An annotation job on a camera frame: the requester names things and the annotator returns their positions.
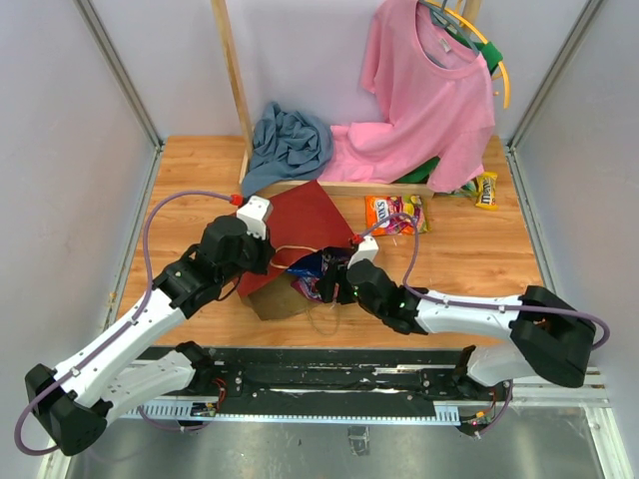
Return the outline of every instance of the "pink t-shirt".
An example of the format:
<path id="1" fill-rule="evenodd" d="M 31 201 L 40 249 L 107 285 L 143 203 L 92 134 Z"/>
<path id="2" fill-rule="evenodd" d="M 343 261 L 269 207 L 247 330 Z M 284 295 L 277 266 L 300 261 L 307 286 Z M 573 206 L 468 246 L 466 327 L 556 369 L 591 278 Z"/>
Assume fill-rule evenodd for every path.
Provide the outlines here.
<path id="1" fill-rule="evenodd" d="M 331 127 L 334 154 L 321 181 L 392 183 L 435 156 L 427 185 L 436 192 L 483 172 L 495 124 L 486 62 L 435 27 L 417 0 L 386 0 L 375 12 L 361 85 L 385 123 Z"/>

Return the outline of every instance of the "yellow hanger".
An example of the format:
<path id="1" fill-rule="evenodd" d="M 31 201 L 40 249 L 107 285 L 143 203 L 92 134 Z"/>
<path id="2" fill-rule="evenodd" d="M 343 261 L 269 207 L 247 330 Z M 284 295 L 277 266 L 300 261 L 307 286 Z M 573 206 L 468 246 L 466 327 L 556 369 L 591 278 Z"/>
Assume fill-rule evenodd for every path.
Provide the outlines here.
<path id="1" fill-rule="evenodd" d="M 441 7 L 440 3 L 433 2 L 432 0 L 425 1 L 436 7 Z M 461 1 L 457 0 L 457 6 L 455 7 L 455 10 L 458 10 L 460 5 Z M 481 43 L 483 43 L 484 45 L 488 43 L 486 37 L 484 37 L 472 23 L 459 15 L 455 10 L 450 10 L 449 8 L 445 8 L 444 10 L 448 15 L 458 20 L 462 25 L 468 27 L 470 31 L 477 36 Z M 503 108 L 504 110 L 506 110 L 510 106 L 510 77 L 508 77 L 508 70 L 506 70 L 506 66 L 503 64 L 503 61 L 499 62 L 499 70 L 500 73 L 495 74 L 492 79 L 497 80 L 498 78 L 503 77 Z"/>

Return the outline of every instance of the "wooden frame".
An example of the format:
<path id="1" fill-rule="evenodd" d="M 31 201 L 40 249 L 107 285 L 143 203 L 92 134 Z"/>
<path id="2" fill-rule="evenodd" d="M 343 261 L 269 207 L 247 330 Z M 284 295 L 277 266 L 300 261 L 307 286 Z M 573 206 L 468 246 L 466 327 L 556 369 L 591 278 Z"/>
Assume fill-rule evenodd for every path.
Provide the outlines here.
<path id="1" fill-rule="evenodd" d="M 481 2 L 483 0 L 465 0 L 462 16 L 469 22 L 474 22 Z M 242 74 L 240 72 L 240 64 L 236 52 L 235 41 L 233 38 L 233 30 L 231 29 L 231 19 L 229 18 L 229 10 L 227 9 L 226 0 L 211 0 L 211 6 L 218 24 L 220 39 L 224 50 L 224 56 L 227 63 L 227 72 L 231 89 L 233 90 L 233 98 L 238 110 L 238 118 L 242 127 L 242 136 L 246 143 L 246 150 L 242 165 L 240 168 L 239 182 L 242 183 L 244 176 L 249 170 L 249 158 L 253 154 L 253 124 L 249 115 L 249 107 L 247 105 L 247 96 L 244 92 L 244 83 L 242 82 Z M 260 191 L 262 195 L 274 195 L 285 192 L 299 185 L 303 185 L 303 181 L 279 182 Z M 383 185 L 377 183 L 336 183 L 336 182 L 319 182 L 329 195 L 334 196 L 363 196 L 363 195 L 421 195 L 431 198 L 433 191 L 426 185 L 405 185 L 390 184 Z"/>

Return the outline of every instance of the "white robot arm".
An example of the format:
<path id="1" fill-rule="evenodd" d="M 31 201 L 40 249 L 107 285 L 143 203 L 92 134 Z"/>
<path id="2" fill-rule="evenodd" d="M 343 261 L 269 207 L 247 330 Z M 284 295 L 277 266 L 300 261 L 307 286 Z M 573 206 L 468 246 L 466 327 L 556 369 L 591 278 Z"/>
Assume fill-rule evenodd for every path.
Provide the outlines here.
<path id="1" fill-rule="evenodd" d="M 200 243 L 190 246 L 154 279 L 148 301 L 136 303 L 117 323 L 55 368 L 38 364 L 29 371 L 29 410 L 64 454 L 83 451 L 118 417 L 157 396 L 182 389 L 201 392 L 211 384 L 219 368 L 192 342 L 180 344 L 141 368 L 125 368 L 161 335 L 220 299 L 226 284 L 247 271 L 267 273 L 275 254 L 266 226 L 270 212 L 269 201 L 251 197 L 235 217 L 218 217 L 207 226 Z M 530 303 L 571 309 L 554 294 L 530 286 L 521 296 L 469 298 L 422 289 L 419 293 L 427 295 L 420 297 L 397 286 L 375 266 L 376 253 L 376 242 L 366 237 L 343 266 L 345 279 L 339 286 L 344 287 L 348 302 L 356 300 L 400 333 L 462 332 L 504 341 L 499 346 L 464 349 L 452 376 L 454 387 L 464 396 L 535 373 L 567 387 L 583 383 L 593 324 L 506 307 Z M 329 300 L 334 286 L 329 283 L 324 289 L 329 291 Z M 460 302 L 477 307 L 455 305 Z M 482 307 L 489 304 L 504 307 Z"/>

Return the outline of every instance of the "metal frame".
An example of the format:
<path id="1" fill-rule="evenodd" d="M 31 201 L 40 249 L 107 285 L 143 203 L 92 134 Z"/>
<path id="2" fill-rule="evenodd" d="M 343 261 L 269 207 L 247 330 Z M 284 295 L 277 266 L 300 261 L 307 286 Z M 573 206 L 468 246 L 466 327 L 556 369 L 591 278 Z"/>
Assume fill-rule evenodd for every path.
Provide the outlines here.
<path id="1" fill-rule="evenodd" d="M 115 47 L 113 46 L 113 42 L 109 38 L 109 35 L 96 11 L 95 7 L 91 0 L 73 0 L 78 7 L 78 11 L 80 15 L 84 19 L 89 28 L 89 31 L 93 35 L 94 40 L 102 54 L 104 55 L 105 60 L 107 61 L 107 65 L 109 65 L 109 69 L 113 76 L 117 80 L 120 88 L 122 89 L 122 93 L 127 98 L 129 105 L 133 109 L 140 125 L 144 129 L 149 141 L 156 147 L 162 148 L 164 145 L 164 141 L 160 137 L 156 126 L 151 120 L 149 113 L 144 107 L 142 100 L 140 99 L 140 95 L 133 85 L 133 82 L 129 78 L 127 70 L 118 55 Z"/>
<path id="2" fill-rule="evenodd" d="M 566 41 L 559 49 L 559 53 L 555 57 L 548 73 L 541 82 L 537 93 L 535 94 L 532 102 L 528 106 L 526 113 L 524 113 L 519 125 L 517 126 L 515 133 L 508 143 L 509 149 L 516 149 L 518 145 L 524 140 L 528 129 L 534 122 L 540 108 L 546 101 L 550 90 L 555 85 L 557 80 L 561 77 L 566 65 L 572 59 L 573 55 L 581 45 L 586 33 L 596 16 L 601 11 L 601 7 L 607 0 L 588 0 L 586 5 L 581 10 L 577 21 L 570 30 Z"/>
<path id="3" fill-rule="evenodd" d="M 546 100 L 548 93 L 560 77 L 567 63 L 581 44 L 589 25 L 592 23 L 596 15 L 599 13 L 601 6 L 605 0 L 588 0 L 586 6 L 582 10 L 580 17 L 572 28 L 566 42 L 561 48 L 559 54 L 554 60 L 548 74 L 544 78 L 537 94 L 528 107 L 524 117 L 517 127 L 512 140 L 508 143 L 507 158 L 513 176 L 513 181 L 520 199 L 520 204 L 524 214 L 524 219 L 528 227 L 530 237 L 533 243 L 535 255 L 537 257 L 539 268 L 544 283 L 547 287 L 554 290 L 555 282 L 553 280 L 553 272 L 549 265 L 545 254 L 544 239 L 539 229 L 539 224 L 535 219 L 534 207 L 530 204 L 526 193 L 525 179 L 518 167 L 518 158 L 516 147 L 525 138 L 525 135 L 536 118 L 540 108 Z M 120 303 L 121 293 L 126 283 L 128 270 L 133 259 L 135 247 L 138 241 L 139 233 L 143 224 L 146 208 L 150 200 L 149 188 L 156 177 L 160 157 L 163 153 L 164 142 L 161 139 L 153 121 L 148 115 L 133 83 L 131 82 L 122 61 L 120 60 L 109 36 L 100 20 L 91 0 L 74 0 L 79 12 L 87 23 L 94 39 L 102 51 L 105 59 L 120 84 L 124 95 L 130 103 L 134 113 L 144 128 L 149 140 L 156 147 L 153 167 L 147 179 L 145 191 L 137 205 L 138 214 L 134 230 L 129 241 L 126 256 L 123 261 L 123 267 L 118 277 L 116 285 L 115 297 L 111 304 L 109 316 L 106 325 L 113 323 L 116 319 L 116 313 Z M 600 383 L 601 376 L 598 375 L 596 369 L 592 369 L 590 381 L 591 387 L 582 391 L 579 397 L 574 396 L 573 390 L 561 390 L 552 385 L 545 384 L 539 378 L 519 379 L 515 381 L 514 397 L 512 404 L 515 407 L 522 406 L 539 406 L 539 407 L 566 407 L 579 404 L 584 406 L 587 417 L 590 421 L 590 429 L 596 445 L 602 468 L 606 477 L 629 477 L 629 462 L 620 440 L 619 431 L 614 421 L 612 409 L 608 404 L 603 383 Z M 442 402 L 440 404 L 453 405 L 454 402 Z M 39 479 L 54 479 L 64 477 L 70 462 L 70 458 L 64 456 L 60 452 L 49 455 L 44 458 L 38 473 Z"/>

